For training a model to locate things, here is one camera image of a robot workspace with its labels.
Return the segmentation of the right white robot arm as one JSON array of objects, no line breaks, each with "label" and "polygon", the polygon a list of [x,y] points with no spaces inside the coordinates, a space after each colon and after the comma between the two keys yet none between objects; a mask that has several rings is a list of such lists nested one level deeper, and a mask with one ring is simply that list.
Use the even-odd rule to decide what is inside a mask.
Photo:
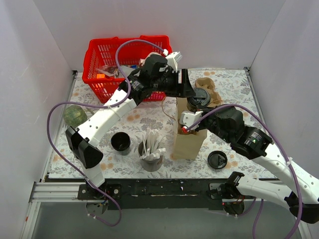
[{"label": "right white robot arm", "polygon": [[319,221],[319,180],[289,159],[272,137],[246,125],[241,111],[231,105],[204,107],[195,111],[193,125],[193,130],[210,131],[282,181],[275,185],[233,172],[216,193],[225,198],[258,197],[286,208],[303,222]]}]

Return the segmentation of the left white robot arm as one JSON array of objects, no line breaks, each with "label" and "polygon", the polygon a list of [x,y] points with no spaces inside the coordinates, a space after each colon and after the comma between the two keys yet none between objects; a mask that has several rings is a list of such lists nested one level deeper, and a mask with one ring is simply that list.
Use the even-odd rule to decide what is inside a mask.
[{"label": "left white robot arm", "polygon": [[80,161],[85,179],[92,183],[89,193],[93,198],[101,199],[106,193],[100,168],[103,153],[97,148],[104,134],[153,92],[163,92],[166,96],[176,98],[195,95],[188,70],[177,68],[180,59],[180,52],[173,52],[166,57],[150,55],[142,67],[132,71],[118,86],[102,109],[77,128],[70,126],[66,130],[69,147]]}]

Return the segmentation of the stack of black paper cups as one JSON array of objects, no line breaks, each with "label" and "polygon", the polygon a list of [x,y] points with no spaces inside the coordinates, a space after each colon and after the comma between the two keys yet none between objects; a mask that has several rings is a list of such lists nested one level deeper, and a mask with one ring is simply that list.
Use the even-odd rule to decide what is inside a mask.
[{"label": "stack of black paper cups", "polygon": [[131,139],[125,132],[117,132],[111,138],[111,146],[119,155],[128,155],[130,152]]}]

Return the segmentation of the kraft paper bag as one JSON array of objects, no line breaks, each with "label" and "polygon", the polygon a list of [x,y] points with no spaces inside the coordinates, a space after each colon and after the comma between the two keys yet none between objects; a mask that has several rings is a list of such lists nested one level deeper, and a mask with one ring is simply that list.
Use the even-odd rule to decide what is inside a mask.
[{"label": "kraft paper bag", "polygon": [[174,119],[172,156],[173,159],[195,160],[199,154],[204,140],[207,138],[207,130],[191,130],[187,133],[184,133],[181,130],[182,126],[179,123],[181,113],[183,111],[190,113],[190,110],[187,108],[187,99],[177,98],[175,116],[169,116],[170,118]]}]

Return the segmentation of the red plastic shopping basket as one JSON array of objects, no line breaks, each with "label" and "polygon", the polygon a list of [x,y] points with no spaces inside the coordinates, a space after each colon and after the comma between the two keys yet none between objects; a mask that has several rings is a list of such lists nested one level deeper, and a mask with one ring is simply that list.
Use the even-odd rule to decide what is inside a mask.
[{"label": "red plastic shopping basket", "polygon": [[[172,53],[169,37],[166,35],[141,35],[138,39],[146,40],[156,46],[142,42],[133,42],[125,45],[118,55],[120,65],[138,65],[140,60],[144,59],[149,53],[162,53],[161,48],[166,49],[168,53]],[[115,66],[115,54],[118,47],[129,40],[131,38],[112,37],[93,39],[89,43],[84,57],[82,80],[90,86],[103,104],[112,96],[124,78],[99,77],[97,69],[106,65]]]}]

